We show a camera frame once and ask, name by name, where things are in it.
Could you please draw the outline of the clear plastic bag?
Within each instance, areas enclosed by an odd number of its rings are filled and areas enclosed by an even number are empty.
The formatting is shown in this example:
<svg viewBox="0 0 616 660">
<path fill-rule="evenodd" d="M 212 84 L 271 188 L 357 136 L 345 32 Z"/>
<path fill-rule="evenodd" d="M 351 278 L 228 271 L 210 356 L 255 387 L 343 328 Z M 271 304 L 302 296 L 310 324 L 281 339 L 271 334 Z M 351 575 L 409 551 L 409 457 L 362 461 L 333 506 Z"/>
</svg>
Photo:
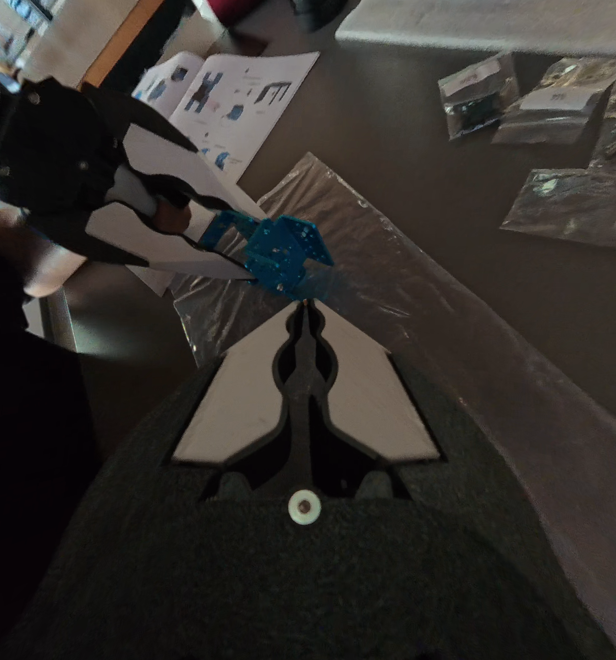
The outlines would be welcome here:
<svg viewBox="0 0 616 660">
<path fill-rule="evenodd" d="M 259 201 L 319 227 L 318 298 L 457 401 L 527 489 L 566 573 L 616 618 L 616 418 L 334 170 L 306 153 Z"/>
</svg>

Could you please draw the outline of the person's left forearm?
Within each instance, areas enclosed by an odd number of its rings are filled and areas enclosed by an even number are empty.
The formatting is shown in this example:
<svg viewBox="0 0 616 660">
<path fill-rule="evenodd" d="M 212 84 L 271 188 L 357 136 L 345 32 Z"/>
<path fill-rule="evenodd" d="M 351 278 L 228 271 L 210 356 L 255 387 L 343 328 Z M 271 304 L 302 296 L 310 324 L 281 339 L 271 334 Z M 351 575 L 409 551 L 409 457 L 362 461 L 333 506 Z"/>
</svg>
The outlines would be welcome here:
<svg viewBox="0 0 616 660">
<path fill-rule="evenodd" d="M 57 292 L 87 258 L 39 235 L 12 209 L 0 209 L 0 256 L 14 267 L 33 298 Z"/>
</svg>

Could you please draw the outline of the person's left hand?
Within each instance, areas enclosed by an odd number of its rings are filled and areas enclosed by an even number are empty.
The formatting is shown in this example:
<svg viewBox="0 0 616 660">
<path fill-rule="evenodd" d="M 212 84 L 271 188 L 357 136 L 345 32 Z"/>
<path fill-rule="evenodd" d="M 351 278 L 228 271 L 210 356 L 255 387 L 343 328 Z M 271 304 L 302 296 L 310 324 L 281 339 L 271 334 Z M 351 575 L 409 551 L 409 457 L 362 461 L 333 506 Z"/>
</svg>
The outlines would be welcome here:
<svg viewBox="0 0 616 660">
<path fill-rule="evenodd" d="M 159 232 L 180 235 L 188 229 L 191 219 L 192 213 L 189 205 L 179 208 L 165 199 L 159 199 L 152 223 Z"/>
</svg>

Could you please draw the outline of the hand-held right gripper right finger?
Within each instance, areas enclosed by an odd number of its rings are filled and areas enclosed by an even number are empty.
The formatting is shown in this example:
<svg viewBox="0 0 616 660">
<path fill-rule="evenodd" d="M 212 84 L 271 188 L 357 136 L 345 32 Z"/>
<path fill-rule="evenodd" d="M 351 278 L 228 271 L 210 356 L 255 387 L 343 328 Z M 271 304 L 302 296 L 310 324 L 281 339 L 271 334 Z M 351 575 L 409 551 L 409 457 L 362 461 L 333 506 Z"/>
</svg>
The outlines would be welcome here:
<svg viewBox="0 0 616 660">
<path fill-rule="evenodd" d="M 439 459 L 439 448 L 380 343 L 321 301 L 317 364 L 324 378 L 324 420 L 352 446 L 390 465 Z"/>
</svg>

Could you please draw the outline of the open instruction manual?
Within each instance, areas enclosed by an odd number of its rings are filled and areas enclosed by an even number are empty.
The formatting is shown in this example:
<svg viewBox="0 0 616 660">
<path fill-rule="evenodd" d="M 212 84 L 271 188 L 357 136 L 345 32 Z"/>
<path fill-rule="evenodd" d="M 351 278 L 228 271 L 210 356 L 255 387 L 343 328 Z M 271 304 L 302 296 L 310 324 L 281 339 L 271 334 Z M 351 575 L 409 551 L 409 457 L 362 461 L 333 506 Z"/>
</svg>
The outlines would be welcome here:
<svg viewBox="0 0 616 660">
<path fill-rule="evenodd" d="M 319 53 L 280 57 L 212 55 L 206 60 L 181 53 L 156 72 L 188 72 L 180 82 L 164 78 L 165 88 L 137 90 L 142 100 L 169 120 L 238 186 L 238 180 L 275 127 L 296 91 L 312 70 Z M 205 212 L 191 202 L 192 219 L 185 237 L 192 247 L 218 213 Z M 226 231 L 215 251 L 245 267 L 244 239 L 234 227 Z"/>
</svg>

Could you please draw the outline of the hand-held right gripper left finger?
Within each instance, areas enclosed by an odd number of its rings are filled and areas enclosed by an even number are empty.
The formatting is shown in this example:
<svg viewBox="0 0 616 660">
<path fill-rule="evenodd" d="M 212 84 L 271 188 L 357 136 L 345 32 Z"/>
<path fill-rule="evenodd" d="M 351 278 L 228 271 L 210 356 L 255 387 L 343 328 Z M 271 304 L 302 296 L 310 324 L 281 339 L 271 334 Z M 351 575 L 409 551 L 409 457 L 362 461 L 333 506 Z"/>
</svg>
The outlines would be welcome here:
<svg viewBox="0 0 616 660">
<path fill-rule="evenodd" d="M 173 452 L 174 463 L 226 465 L 278 427 L 278 354 L 290 339 L 293 314 L 291 302 L 226 351 Z"/>
</svg>

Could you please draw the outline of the blue metal bracket assembly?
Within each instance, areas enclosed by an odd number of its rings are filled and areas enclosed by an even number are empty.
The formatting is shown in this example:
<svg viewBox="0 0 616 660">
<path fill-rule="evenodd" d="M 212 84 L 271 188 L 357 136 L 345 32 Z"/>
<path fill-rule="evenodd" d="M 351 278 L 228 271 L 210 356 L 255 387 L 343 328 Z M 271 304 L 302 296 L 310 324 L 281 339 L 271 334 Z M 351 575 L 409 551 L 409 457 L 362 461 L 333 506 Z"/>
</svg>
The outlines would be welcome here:
<svg viewBox="0 0 616 660">
<path fill-rule="evenodd" d="M 198 246 L 215 251 L 230 227 L 246 239 L 246 270 L 257 285 L 273 293 L 295 300 L 296 288 L 306 275 L 307 260 L 334 266 L 316 225 L 288 215 L 259 220 L 235 210 L 221 210 L 205 229 Z"/>
</svg>

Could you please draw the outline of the group of small hardware bags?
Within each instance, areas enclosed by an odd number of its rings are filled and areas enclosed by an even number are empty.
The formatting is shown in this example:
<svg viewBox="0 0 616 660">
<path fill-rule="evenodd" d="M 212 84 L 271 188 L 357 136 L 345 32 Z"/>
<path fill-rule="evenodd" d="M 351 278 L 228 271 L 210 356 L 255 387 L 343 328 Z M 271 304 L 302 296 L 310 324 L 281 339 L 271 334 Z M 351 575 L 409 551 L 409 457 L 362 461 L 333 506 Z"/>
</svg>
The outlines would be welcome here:
<svg viewBox="0 0 616 660">
<path fill-rule="evenodd" d="M 616 57 L 560 59 L 523 96 L 514 64 L 500 53 L 439 81 L 449 138 L 493 127 L 496 145 L 571 146 L 606 99 L 588 165 L 532 169 L 500 229 L 616 249 Z"/>
</svg>

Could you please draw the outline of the desk with wooden edge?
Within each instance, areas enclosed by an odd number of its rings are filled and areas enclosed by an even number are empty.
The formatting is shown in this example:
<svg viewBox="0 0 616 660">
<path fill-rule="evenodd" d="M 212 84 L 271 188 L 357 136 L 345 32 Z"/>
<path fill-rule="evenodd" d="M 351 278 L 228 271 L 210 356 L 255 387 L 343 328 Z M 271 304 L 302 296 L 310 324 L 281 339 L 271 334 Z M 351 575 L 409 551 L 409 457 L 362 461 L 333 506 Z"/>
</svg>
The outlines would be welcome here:
<svg viewBox="0 0 616 660">
<path fill-rule="evenodd" d="M 53 77 L 68 87 L 99 86 L 162 1 L 63 1 L 41 36 L 33 39 L 21 76 Z"/>
</svg>

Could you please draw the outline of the dark red cylinder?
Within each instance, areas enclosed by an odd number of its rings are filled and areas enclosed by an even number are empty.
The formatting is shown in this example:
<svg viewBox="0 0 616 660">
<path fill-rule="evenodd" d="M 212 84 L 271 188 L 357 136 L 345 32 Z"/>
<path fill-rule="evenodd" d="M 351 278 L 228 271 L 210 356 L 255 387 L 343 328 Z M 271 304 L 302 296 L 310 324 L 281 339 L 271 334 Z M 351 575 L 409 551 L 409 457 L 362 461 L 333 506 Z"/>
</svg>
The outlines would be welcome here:
<svg viewBox="0 0 616 660">
<path fill-rule="evenodd" d="M 206 1 L 215 18 L 229 28 L 245 17 L 250 11 L 249 1 Z"/>
</svg>

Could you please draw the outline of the white foam sheet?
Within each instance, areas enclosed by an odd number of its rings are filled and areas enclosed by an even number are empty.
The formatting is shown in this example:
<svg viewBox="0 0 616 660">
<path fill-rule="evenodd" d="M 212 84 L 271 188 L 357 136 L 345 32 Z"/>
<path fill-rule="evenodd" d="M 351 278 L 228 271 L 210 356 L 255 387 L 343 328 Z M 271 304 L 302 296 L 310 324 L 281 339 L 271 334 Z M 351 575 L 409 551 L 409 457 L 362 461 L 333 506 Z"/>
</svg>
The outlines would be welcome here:
<svg viewBox="0 0 616 660">
<path fill-rule="evenodd" d="M 616 55 L 616 1 L 361 1 L 339 41 Z"/>
</svg>

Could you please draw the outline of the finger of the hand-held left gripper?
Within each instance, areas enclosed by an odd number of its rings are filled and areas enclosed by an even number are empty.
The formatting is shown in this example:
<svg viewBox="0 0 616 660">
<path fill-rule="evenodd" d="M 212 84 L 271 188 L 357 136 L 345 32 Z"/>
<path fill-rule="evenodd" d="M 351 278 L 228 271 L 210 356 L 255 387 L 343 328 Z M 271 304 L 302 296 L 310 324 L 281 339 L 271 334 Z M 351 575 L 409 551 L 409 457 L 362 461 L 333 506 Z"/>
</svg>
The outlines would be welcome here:
<svg viewBox="0 0 616 660">
<path fill-rule="evenodd" d="M 205 212 L 231 210 L 256 220 L 265 217 L 263 210 L 200 151 L 188 150 L 133 123 L 124 136 L 124 151 L 133 171 L 169 185 Z"/>
<path fill-rule="evenodd" d="M 87 222 L 86 233 L 145 260 L 156 270 L 224 280 L 254 278 L 237 262 L 216 252 L 192 247 L 185 237 L 156 232 L 134 209 L 122 203 L 110 203 L 94 211 Z"/>
</svg>

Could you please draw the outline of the black slotted cylinder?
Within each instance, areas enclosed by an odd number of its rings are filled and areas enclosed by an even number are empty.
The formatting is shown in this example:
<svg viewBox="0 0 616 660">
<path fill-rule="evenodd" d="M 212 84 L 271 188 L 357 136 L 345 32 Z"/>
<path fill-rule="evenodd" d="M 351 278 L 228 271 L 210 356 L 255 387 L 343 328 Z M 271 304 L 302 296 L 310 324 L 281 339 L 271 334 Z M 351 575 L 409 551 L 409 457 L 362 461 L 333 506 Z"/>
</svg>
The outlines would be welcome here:
<svg viewBox="0 0 616 660">
<path fill-rule="evenodd" d="M 291 8 L 301 26 L 314 32 L 337 18 L 348 1 L 290 1 Z"/>
</svg>

